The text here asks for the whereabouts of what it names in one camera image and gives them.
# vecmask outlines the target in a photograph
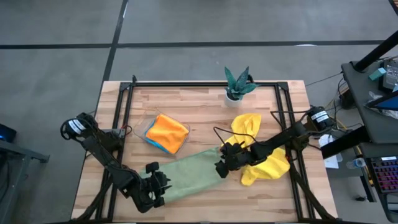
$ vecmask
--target wooden table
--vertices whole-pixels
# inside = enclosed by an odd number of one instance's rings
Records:
[[[307,110],[309,102],[303,81],[288,81],[294,111]],[[120,82],[104,82],[98,103],[96,120],[101,129],[112,126]],[[268,139],[280,132],[280,127],[270,115],[276,110],[275,91],[270,87],[256,88],[244,96],[240,108],[226,108],[225,90],[221,87],[135,87],[132,97],[129,125],[134,127],[140,115],[148,108],[161,112],[191,127],[186,145],[175,155],[169,155],[145,143],[133,133],[126,137],[123,164],[140,171],[150,162],[173,162],[191,154],[220,145],[212,127],[230,129],[232,120],[243,113],[262,115],[258,139]],[[121,120],[124,108],[121,109]],[[320,203],[336,217],[336,208],[330,190],[322,154],[308,147],[303,151],[310,187]],[[84,212],[100,189],[103,166],[89,157],[83,166],[72,217]],[[222,184],[139,213],[131,198],[119,192],[116,199],[114,221],[121,222],[288,222],[296,221],[292,186],[289,173],[278,180],[257,180],[250,187],[240,183],[241,171],[230,173]],[[303,193],[300,193],[304,214],[307,214]],[[104,209],[108,210],[106,201]]]

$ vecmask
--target blue object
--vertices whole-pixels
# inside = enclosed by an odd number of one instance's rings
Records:
[[[154,145],[155,147],[158,147],[159,149],[161,149],[161,150],[163,150],[163,151],[169,153],[168,150],[165,149],[165,147],[163,147],[163,146],[160,145],[159,143],[157,143],[157,142],[155,142],[155,141],[153,141],[153,140],[151,140],[151,139],[149,139],[149,138],[146,137],[146,136],[147,136],[147,132],[148,132],[154,125],[155,125],[155,119],[154,119],[154,121],[152,122],[152,124],[150,124],[148,130],[144,133],[144,135],[145,135],[145,140],[146,140],[149,144]]]
[[[388,108],[389,110],[398,110],[398,96],[389,98],[375,105],[378,108]]]
[[[376,71],[374,71],[369,78],[374,81],[376,79],[378,79],[379,77],[381,77],[382,75],[386,74],[387,71],[384,68],[379,68]]]

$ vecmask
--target green cloth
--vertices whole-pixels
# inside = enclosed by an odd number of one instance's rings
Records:
[[[172,186],[163,195],[165,203],[222,183],[224,179],[218,175],[214,165],[218,161],[220,161],[220,155],[218,147],[215,147],[169,164],[160,165],[159,170],[171,180],[168,185]],[[140,176],[145,178],[149,174],[142,170]]]

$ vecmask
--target green leaf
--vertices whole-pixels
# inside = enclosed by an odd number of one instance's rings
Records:
[[[232,93],[233,98],[242,100],[243,94],[241,93]]]
[[[250,93],[250,92],[253,91],[256,87],[257,87],[256,84],[254,84],[254,83],[249,83],[249,84],[247,84],[247,85],[245,85],[245,86],[243,87],[243,89],[241,90],[241,93],[242,93],[242,94]]]
[[[230,90],[234,90],[236,86],[236,80],[228,68],[225,67],[224,70],[225,70],[226,80],[228,81],[228,88]]]
[[[245,71],[242,72],[242,74],[239,76],[238,80],[236,81],[236,87],[235,89],[238,91],[241,91],[246,84],[249,76],[249,67],[245,69]]]

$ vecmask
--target gray floor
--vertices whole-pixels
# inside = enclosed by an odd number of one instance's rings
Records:
[[[1,0],[1,44],[110,43],[121,0]],[[398,29],[387,0],[130,0],[121,42],[379,40]],[[374,45],[119,49],[110,80],[219,80],[223,67],[250,66],[256,79],[311,83],[340,71]],[[61,123],[95,109],[108,49],[0,50],[0,123],[18,130],[16,143],[50,154],[32,164],[14,223],[70,218],[83,149],[59,135]],[[398,54],[398,49],[390,55]],[[341,76],[307,88],[325,105]],[[338,113],[360,122],[355,110]],[[355,202],[359,178],[330,179],[340,218],[388,223],[378,203]]]

